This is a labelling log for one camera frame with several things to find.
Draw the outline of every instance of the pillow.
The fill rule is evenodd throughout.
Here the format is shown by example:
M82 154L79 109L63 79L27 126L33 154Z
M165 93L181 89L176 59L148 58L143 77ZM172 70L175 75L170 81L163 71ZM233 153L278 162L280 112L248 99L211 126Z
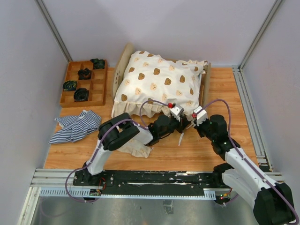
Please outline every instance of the pillow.
M199 74L204 61L164 60L160 55L137 51L131 55L124 78L114 99L112 117L122 113L139 115L143 102L154 99L163 103L176 103L184 108L191 119L193 110L199 106ZM149 102L142 115L152 117L163 112L169 115L167 106Z

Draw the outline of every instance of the blue striped cloth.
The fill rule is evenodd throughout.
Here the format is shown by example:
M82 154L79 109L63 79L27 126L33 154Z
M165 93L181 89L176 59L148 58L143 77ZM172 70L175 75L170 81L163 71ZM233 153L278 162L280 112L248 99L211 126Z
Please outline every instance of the blue striped cloth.
M55 120L59 122L62 129L53 135L50 144L77 142L97 131L101 123L101 117L92 110L83 110L79 116L65 116Z

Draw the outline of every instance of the wooden compartment box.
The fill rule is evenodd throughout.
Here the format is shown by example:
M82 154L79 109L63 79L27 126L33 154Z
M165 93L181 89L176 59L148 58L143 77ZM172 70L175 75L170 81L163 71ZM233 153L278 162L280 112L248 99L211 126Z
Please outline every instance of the wooden compartment box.
M79 80L78 71L80 69L92 71L90 80ZM69 62L65 76L66 81L77 81L76 90L86 88L89 90L89 99L85 102L75 102L75 91L62 91L60 105L63 108L105 105L106 99L106 80L107 80L107 61L105 60L104 69L93 69L91 61Z

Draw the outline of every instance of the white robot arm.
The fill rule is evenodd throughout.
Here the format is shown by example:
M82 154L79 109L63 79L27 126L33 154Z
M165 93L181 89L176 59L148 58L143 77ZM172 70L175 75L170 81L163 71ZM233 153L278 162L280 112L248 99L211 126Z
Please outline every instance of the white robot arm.
M214 167L213 174L216 182L233 188L253 209L260 225L283 225L293 221L295 214L274 191L274 189L279 191L293 207L290 188L285 183L276 183L250 160L240 145L228 135L224 117L212 115L208 119L206 111L201 107L194 110L193 117L192 123L200 137L211 140L215 153L226 161ZM161 115L147 128L141 127L130 119L130 116L124 113L99 127L97 146L91 159L86 163L89 165L87 167L89 176L101 173L111 152L132 138L152 146L175 130L181 133L190 123L183 116L183 108L176 105L172 105L171 117Z

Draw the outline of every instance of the metal frame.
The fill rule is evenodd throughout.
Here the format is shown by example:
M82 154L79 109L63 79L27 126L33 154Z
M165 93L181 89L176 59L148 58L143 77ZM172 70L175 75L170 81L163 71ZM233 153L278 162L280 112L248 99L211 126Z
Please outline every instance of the metal frame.
M72 170L68 169L36 169L19 221L18 225L29 225L33 219L33 215L35 209L38 206L38 198L39 196L67 196L65 193L65 181L67 176L72 172ZM283 178L281 173L279 172L266 172L268 176L277 182L283 182ZM73 178L74 175L71 175L68 186L71 188L70 191L74 194L74 197L82 197L86 196L89 193L91 188L95 189L98 187L90 186L90 187L79 187L73 186ZM224 191L228 191L227 188L204 188L203 196L138 196L138 195L102 195L101 198L146 198L146 199L189 199L189 200L214 200L216 198L216 193L221 193Z
M60 34L59 34L58 30L56 29L56 26L55 26L50 14L49 14L47 8L46 8L46 5L44 4L43 0L35 0L35 2L37 4L38 8L40 9L44 19L46 20L53 36L55 37L55 39L57 41L57 44L59 45L62 53L64 54L64 56L66 58L66 60L69 61L69 62L73 61L70 53L67 50L67 47L65 46L63 40L60 37Z
M243 78L243 73L237 67L232 68L233 75L237 84L240 100L246 116L248 128L252 138L253 146L259 167L263 171L272 171L272 163L269 160L266 151L266 145L261 135L261 126L256 119L255 111L252 105L251 97L248 94L248 86Z
M30 187L17 225L29 225L37 207L40 187Z
M285 2L285 0L276 0L275 1L275 3L273 4L271 10L269 11L269 13L267 15L267 18L263 22L263 24L260 27L256 37L254 38L252 44L250 45L246 55L244 56L240 66L239 66L239 69L243 69L245 67L248 59L250 58L252 52L256 48L258 42L260 41L260 39L264 35L264 33L267 30L268 26L270 25L270 23L272 22L272 20L274 19L275 15L276 15L276 13L279 11L279 9L281 8L281 6L284 2Z

